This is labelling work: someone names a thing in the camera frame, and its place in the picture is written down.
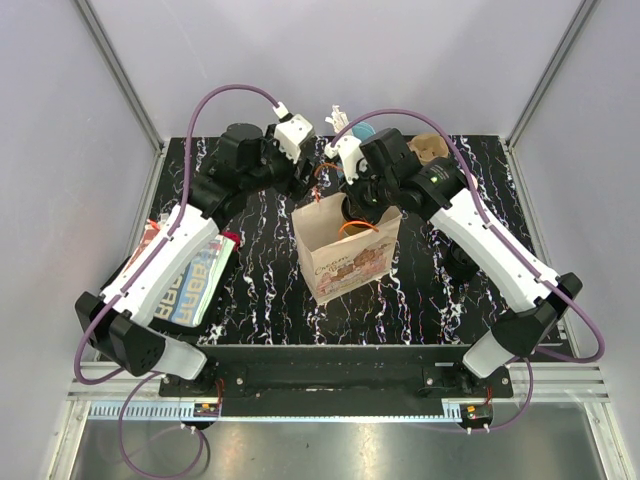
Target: reflective metal surface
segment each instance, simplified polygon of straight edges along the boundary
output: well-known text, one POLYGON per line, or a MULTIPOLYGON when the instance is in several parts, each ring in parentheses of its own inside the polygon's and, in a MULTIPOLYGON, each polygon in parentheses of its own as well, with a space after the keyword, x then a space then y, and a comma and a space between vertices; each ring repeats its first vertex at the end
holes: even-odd
MULTIPOLYGON (((515 412, 497 405, 497 422, 515 412)), ((125 423, 129 452, 166 422, 125 423)), ((224 423, 205 431, 211 449, 187 478, 202 479, 604 479, 581 407, 537 404, 519 423, 489 435, 455 435, 416 425, 224 423)), ((156 475, 186 467, 197 450, 173 431, 133 456, 156 475)), ((137 479, 120 460, 117 423, 89 421, 72 478, 137 479)))

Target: black marble tabletop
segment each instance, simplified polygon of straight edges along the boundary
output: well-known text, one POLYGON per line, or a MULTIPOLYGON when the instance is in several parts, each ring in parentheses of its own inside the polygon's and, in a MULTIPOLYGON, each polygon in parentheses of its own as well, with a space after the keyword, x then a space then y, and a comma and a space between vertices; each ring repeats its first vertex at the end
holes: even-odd
MULTIPOLYGON (((478 177, 478 190, 495 216, 533 251, 515 184, 498 137, 455 136, 478 177)), ((194 139, 197 170, 217 139, 194 139)), ((316 145, 321 155, 326 139, 316 145)), ((171 140, 151 218, 168 213, 181 194, 184 139, 171 140)), ((321 174, 323 196, 337 191, 333 170, 321 174)), ((311 202, 310 194, 299 205, 311 202)), ((327 305, 317 305, 298 267, 291 212, 296 207, 274 191, 249 199, 227 227, 242 238, 240 264, 224 286, 217 320, 202 345, 215 344, 470 344, 480 338, 506 303, 482 272, 457 284, 442 267, 450 240, 413 215, 404 215, 390 275, 327 305)), ((554 329, 550 344, 566 345, 554 329)))

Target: gray wall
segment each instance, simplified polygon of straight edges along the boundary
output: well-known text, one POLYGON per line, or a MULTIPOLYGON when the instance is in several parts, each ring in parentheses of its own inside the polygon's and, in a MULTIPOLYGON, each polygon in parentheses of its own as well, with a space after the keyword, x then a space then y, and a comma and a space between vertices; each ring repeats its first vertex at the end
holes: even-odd
MULTIPOLYGON (((508 134, 579 0, 92 0, 161 135, 225 83, 261 86, 318 132, 404 107, 455 133, 508 134)), ((248 93, 212 102, 196 132, 274 117, 248 93)), ((407 132, 416 120, 381 119, 407 132)))
MULTIPOLYGON (((553 264, 574 270, 607 340, 605 380, 640 462, 640 2, 601 2, 516 153, 553 264)), ((580 329, 582 354, 593 342, 580 329)))
POLYGON ((43 478, 81 329, 152 152, 68 0, 0 2, 2 478, 43 478))

